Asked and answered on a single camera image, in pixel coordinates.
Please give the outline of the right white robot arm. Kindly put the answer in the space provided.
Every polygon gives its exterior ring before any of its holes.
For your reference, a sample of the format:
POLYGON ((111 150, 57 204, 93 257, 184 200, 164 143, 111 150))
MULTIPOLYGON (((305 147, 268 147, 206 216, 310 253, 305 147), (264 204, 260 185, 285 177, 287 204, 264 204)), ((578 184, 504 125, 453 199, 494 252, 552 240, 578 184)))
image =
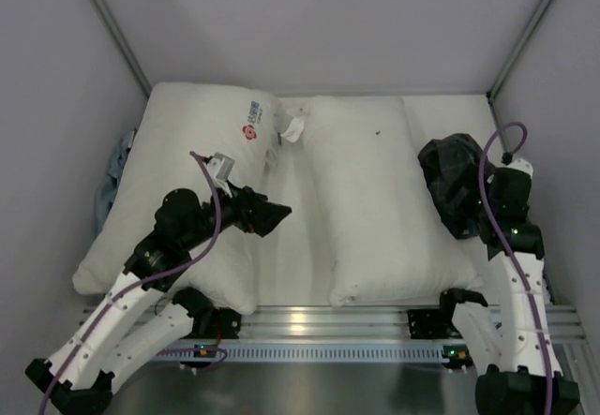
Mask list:
POLYGON ((487 249, 486 268, 497 290, 500 322, 486 298, 449 289, 440 309, 462 336, 474 364, 480 414, 570 414, 580 403, 578 385, 566 378, 551 342, 541 230, 529 217, 533 166, 524 159, 475 177, 467 212, 487 249))

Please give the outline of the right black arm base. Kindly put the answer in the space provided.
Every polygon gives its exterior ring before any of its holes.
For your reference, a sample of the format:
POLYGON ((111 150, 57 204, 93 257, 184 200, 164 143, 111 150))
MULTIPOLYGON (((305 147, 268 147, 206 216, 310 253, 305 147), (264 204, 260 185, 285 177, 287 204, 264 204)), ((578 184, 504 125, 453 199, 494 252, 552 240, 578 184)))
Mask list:
POLYGON ((461 334, 440 309, 411 309, 407 311, 413 340, 460 339, 461 334))

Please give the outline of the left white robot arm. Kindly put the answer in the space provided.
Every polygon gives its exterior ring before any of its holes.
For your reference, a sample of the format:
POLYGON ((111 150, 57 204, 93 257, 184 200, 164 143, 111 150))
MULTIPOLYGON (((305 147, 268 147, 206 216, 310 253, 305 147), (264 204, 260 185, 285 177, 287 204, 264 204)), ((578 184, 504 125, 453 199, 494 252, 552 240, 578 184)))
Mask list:
POLYGON ((208 202, 190 189, 175 189, 155 213, 155 226, 134 248, 112 288, 86 322, 47 359, 35 359, 26 376, 43 393, 42 403, 61 414, 101 414, 125 382, 143 365, 191 333, 210 329, 215 306, 186 287, 142 327, 135 322, 171 291, 206 256, 218 235, 235 227, 264 237, 292 212, 251 188, 215 190, 208 202))

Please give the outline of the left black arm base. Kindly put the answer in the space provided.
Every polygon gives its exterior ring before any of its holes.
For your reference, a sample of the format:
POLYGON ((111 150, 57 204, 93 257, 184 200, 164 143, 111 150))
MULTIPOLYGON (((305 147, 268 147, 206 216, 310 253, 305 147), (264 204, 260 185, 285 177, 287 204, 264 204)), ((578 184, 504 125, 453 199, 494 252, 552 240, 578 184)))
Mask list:
POLYGON ((194 319, 190 339, 231 340, 238 339, 242 316, 231 309, 210 309, 194 319))

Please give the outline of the dark grey checked pillowcase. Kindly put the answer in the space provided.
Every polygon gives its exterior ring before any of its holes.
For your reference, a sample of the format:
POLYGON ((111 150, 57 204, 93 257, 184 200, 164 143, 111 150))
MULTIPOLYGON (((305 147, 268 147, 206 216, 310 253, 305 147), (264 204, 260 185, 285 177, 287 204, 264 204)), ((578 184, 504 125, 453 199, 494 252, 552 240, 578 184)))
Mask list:
POLYGON ((427 189, 442 223, 459 240, 479 235, 478 166, 483 150, 465 133, 429 141, 419 152, 427 189))

